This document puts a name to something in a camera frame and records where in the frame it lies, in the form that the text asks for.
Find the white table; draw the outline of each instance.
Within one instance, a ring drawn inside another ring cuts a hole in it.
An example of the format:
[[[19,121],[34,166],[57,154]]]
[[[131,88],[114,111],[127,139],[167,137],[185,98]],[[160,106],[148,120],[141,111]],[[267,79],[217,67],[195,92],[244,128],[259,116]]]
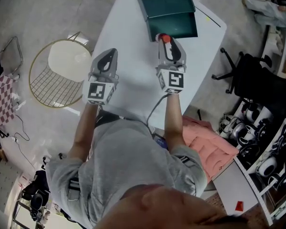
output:
[[[185,112],[196,94],[223,40],[226,24],[197,0],[197,38],[178,39],[187,54],[184,90],[180,94]],[[109,48],[118,50],[119,84],[104,110],[146,122],[161,91],[155,67],[158,43],[150,42],[138,0],[116,0],[95,46],[92,59]],[[164,129],[166,99],[156,108],[149,124]]]
[[[235,162],[213,182],[228,215],[240,216],[258,203],[248,181]],[[243,202],[244,211],[235,210],[238,201]]]

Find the pink jacket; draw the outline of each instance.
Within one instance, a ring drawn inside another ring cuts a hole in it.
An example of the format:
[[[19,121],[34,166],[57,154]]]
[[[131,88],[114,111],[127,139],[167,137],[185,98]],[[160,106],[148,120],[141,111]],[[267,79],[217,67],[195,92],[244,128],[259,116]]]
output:
[[[208,182],[230,162],[238,150],[216,134],[209,122],[183,117],[183,137],[200,156]]]

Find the red object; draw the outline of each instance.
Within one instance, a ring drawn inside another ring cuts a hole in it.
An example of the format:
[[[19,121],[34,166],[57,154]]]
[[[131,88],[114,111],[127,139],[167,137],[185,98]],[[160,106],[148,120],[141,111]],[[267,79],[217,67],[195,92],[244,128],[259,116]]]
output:
[[[244,211],[244,202],[238,201],[235,210],[243,212]]]
[[[166,34],[160,34],[159,39],[160,40],[162,39],[164,43],[171,42],[171,37],[169,35],[166,35]]]

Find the dark green box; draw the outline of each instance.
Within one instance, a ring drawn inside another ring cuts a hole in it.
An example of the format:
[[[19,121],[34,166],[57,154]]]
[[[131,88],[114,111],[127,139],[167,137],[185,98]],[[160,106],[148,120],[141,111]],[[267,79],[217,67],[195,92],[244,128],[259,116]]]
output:
[[[147,23],[150,41],[159,33],[174,38],[197,37],[192,0],[138,0]]]

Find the clothing pile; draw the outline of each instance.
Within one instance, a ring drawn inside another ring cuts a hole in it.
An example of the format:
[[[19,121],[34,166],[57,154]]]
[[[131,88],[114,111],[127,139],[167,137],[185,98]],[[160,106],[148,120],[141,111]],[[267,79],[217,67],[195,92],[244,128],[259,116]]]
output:
[[[237,154],[238,150],[220,135],[209,122],[183,117],[183,138],[187,146],[198,152],[208,182]]]

